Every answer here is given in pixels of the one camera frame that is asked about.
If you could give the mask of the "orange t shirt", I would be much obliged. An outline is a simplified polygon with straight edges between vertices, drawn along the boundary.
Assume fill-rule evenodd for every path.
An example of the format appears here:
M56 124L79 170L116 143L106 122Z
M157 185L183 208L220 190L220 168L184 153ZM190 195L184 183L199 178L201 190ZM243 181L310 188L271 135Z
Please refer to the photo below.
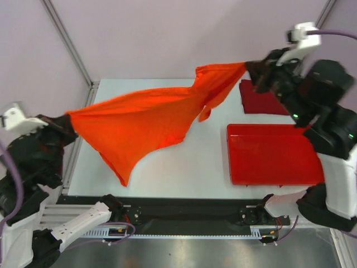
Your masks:
M140 90L66 115L121 185L128 186L132 170L143 157L181 143L193 121L208 119L245 72L245 63L200 66L189 87Z

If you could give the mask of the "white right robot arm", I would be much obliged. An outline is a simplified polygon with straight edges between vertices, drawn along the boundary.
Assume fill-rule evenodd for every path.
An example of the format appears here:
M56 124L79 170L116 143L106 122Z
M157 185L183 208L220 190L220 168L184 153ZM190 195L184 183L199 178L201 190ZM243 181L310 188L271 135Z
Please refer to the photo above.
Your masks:
M302 216L342 232L356 226L356 113L339 105L354 77L333 60L318 60L305 76L298 58L283 61L287 49L271 51L245 68L257 93L272 93L297 128L304 129L322 166L324 181L304 191L270 194L258 208L264 224L279 216Z

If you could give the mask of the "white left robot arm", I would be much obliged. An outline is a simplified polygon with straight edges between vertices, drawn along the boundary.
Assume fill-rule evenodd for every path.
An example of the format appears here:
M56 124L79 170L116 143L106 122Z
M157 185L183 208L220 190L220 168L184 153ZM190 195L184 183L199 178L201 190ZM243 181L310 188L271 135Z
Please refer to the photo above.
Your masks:
M64 148L75 142L70 117L23 118L26 129L2 146L1 266L50 267L75 240L123 217L121 202L105 195L85 213L53 229L37 229L49 194L62 184Z

